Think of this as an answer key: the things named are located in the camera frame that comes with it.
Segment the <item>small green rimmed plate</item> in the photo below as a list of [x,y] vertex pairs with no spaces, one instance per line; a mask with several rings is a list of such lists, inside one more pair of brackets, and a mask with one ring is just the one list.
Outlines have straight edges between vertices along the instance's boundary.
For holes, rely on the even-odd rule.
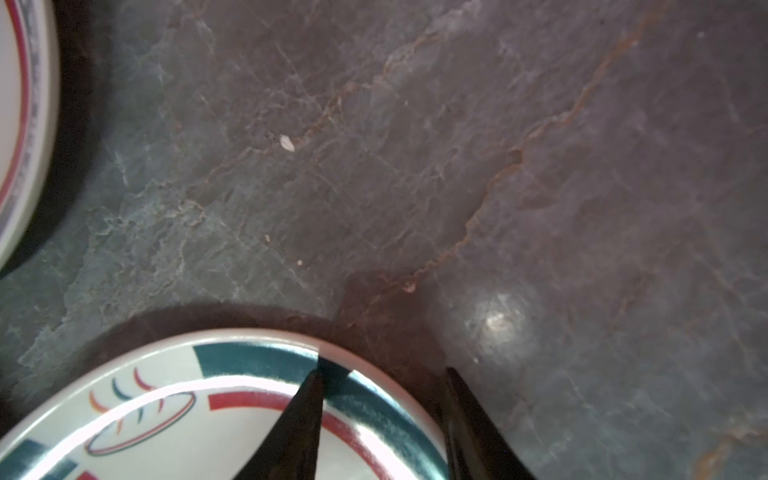
[[51,163],[60,100],[51,1],[1,2],[1,264],[37,208]]

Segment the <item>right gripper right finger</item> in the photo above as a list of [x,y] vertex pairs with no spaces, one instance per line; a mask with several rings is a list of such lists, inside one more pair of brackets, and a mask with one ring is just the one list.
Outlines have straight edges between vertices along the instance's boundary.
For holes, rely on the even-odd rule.
[[440,412],[450,479],[535,480],[452,367],[446,369]]

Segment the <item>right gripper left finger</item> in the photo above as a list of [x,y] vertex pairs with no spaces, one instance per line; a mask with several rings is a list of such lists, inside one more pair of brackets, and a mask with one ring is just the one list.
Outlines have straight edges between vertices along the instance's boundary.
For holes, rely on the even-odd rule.
[[275,425],[235,476],[306,479],[316,475],[324,403],[324,379],[315,369],[303,381]]

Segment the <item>large green red rimmed plate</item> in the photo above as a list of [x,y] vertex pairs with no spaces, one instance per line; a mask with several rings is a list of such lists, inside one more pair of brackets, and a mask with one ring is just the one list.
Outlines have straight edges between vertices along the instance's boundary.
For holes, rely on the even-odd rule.
[[84,375],[1,441],[5,479],[232,479],[314,370],[320,479],[445,479],[442,433],[380,369],[277,330],[184,334]]

